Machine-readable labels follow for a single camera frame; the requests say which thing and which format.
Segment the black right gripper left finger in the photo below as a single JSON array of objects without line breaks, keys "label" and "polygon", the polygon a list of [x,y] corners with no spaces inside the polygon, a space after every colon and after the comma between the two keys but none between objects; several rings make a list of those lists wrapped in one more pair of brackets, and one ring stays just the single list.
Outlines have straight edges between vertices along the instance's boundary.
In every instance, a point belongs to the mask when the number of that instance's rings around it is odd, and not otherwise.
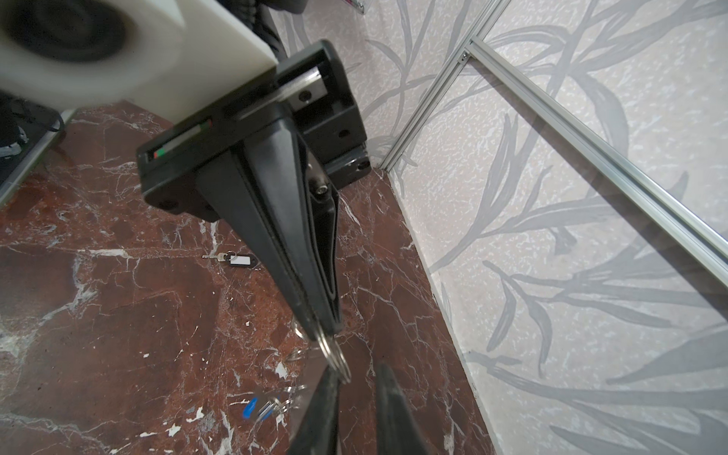
[{"label": "black right gripper left finger", "polygon": [[339,375],[327,364],[307,366],[293,394],[287,454],[340,453]]}]

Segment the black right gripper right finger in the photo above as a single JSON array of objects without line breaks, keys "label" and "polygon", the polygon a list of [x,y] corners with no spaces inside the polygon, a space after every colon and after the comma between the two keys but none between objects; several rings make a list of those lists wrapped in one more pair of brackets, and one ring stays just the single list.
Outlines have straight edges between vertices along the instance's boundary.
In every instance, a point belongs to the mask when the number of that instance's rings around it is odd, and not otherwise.
[{"label": "black right gripper right finger", "polygon": [[385,363],[377,365],[377,453],[385,455],[430,454],[423,434],[408,406],[405,394]]}]

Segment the silver key blue tag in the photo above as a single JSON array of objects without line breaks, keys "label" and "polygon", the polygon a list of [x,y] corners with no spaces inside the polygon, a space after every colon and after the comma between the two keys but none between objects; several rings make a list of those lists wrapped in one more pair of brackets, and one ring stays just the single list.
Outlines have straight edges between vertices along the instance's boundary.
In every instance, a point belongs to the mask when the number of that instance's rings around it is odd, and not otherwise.
[{"label": "silver key blue tag", "polygon": [[279,410],[280,405],[281,402],[277,397],[256,395],[253,396],[248,403],[246,403],[242,417],[246,420],[259,424],[276,413]]}]

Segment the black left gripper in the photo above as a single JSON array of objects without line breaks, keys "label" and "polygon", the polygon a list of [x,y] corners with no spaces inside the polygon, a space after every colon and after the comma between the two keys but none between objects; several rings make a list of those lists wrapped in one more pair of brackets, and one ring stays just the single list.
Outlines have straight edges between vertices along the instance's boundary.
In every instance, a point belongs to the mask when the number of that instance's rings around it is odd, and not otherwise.
[{"label": "black left gripper", "polygon": [[138,147],[140,191],[159,210],[225,220],[318,340],[341,328],[336,189],[371,172],[367,140],[339,53],[320,40]]}]

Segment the steel perforated key holder plate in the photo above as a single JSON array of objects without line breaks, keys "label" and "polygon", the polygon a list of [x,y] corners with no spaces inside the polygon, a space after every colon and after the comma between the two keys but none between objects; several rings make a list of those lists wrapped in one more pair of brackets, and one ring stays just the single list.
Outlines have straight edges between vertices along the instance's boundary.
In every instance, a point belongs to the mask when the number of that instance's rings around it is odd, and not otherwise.
[{"label": "steel perforated key holder plate", "polygon": [[241,415],[250,436],[267,423],[288,424],[289,454],[341,454],[339,398],[351,372],[335,337],[307,341],[285,364],[301,363],[298,379],[276,389],[257,386],[231,407]]}]

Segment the silver key black tag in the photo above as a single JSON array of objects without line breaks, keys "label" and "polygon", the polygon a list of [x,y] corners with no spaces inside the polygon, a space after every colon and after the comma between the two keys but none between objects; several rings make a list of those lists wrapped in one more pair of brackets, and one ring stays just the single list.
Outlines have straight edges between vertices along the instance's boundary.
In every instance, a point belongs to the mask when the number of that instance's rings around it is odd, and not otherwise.
[{"label": "silver key black tag", "polygon": [[259,265],[259,260],[252,254],[242,254],[235,252],[221,252],[216,254],[202,255],[203,259],[214,260],[220,264],[230,265],[231,267],[251,268],[254,269]]}]

